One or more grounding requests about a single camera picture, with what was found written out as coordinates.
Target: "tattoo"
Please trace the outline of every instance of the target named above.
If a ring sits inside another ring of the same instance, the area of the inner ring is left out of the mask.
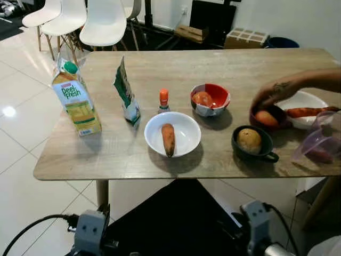
[[[288,82],[284,82],[284,83],[276,83],[274,86],[273,86],[273,92],[271,93],[270,96],[274,96],[278,93],[281,93],[283,90],[285,90],[289,85],[291,84],[291,81],[288,81]]]

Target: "carrot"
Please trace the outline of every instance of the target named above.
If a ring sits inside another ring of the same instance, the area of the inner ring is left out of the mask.
[[[337,107],[326,107],[326,108],[291,108],[286,109],[288,116],[292,118],[304,117],[304,116],[317,116],[318,113],[323,111],[339,111]]]
[[[175,149],[175,134],[174,127],[171,124],[164,124],[161,129],[162,139],[164,140],[164,147],[166,155],[172,157]]]

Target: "black cable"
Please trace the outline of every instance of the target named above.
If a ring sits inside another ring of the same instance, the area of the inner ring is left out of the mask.
[[[291,231],[290,231],[285,219],[283,218],[282,214],[280,213],[280,211],[275,206],[273,206],[271,204],[263,203],[263,205],[267,211],[269,211],[270,209],[274,210],[275,213],[277,214],[277,216],[280,218],[280,220],[282,221],[282,223],[286,229],[286,232],[288,233],[289,240],[290,240],[291,244],[293,245],[296,256],[299,256],[298,248],[297,248],[297,245],[294,241],[293,235],[291,234]]]
[[[10,251],[11,247],[14,245],[14,243],[27,231],[29,230],[31,227],[37,225],[40,222],[43,222],[45,220],[48,219],[54,219],[54,218],[63,218],[65,220],[67,220],[69,223],[72,223],[72,226],[75,226],[74,223],[78,221],[78,216],[73,214],[73,215],[66,215],[66,214],[53,214],[53,215],[49,215],[46,217],[43,217],[39,220],[36,220],[35,222],[31,223],[30,225],[28,225],[26,228],[24,228],[22,231],[20,231],[19,234],[16,235],[16,237],[10,242],[10,244],[7,246],[3,256],[6,256],[8,254],[8,252]]]

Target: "wooden table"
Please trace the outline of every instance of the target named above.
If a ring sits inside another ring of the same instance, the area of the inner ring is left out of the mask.
[[[137,129],[125,121],[112,81],[125,55],[128,80],[141,107]],[[290,157],[305,136],[296,129],[274,132],[276,164],[247,164],[232,151],[233,130],[248,124],[250,102],[259,87],[299,71],[335,68],[333,58],[319,49],[257,49],[210,51],[93,52],[82,74],[99,113],[103,131],[79,137],[62,113],[40,157],[34,176],[39,180],[97,180],[99,202],[108,201],[109,179],[267,178],[340,175],[340,162],[294,164]],[[231,103],[217,118],[197,116],[189,94],[195,85],[219,84],[231,93]],[[193,117],[202,131],[201,143],[180,158],[165,158],[144,141],[144,127],[157,114],[159,90],[169,89],[169,105]],[[340,95],[307,90],[341,107]]]

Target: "small bottle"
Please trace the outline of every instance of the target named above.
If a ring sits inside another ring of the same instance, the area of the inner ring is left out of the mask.
[[[160,90],[160,107],[158,113],[168,112],[170,111],[168,106],[168,90],[161,89]]]

